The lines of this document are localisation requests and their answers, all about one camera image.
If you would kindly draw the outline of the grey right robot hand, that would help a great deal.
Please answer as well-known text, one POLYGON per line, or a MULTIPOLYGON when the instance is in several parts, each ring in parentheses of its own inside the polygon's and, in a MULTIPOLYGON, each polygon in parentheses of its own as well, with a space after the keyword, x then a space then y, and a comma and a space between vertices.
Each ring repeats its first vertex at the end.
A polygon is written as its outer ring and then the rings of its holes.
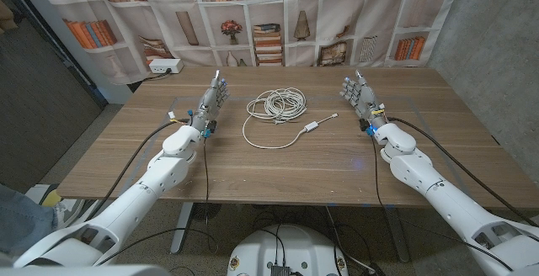
POLYGON ((384 104, 376 97, 373 89, 359 69, 355 70, 355 78, 346 77, 339 94, 355 109, 362 124, 377 130, 387 123, 384 104))

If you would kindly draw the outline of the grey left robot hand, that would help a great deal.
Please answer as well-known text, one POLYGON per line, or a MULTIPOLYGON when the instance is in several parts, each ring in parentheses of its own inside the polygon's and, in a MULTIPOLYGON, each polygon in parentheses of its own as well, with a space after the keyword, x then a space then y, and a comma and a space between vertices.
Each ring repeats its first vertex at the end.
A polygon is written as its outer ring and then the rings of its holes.
POLYGON ((227 82, 220 76, 220 70, 217 69, 210 86, 198 103, 190 125, 198 131, 205 130, 208 123, 216 119, 228 97, 227 82))

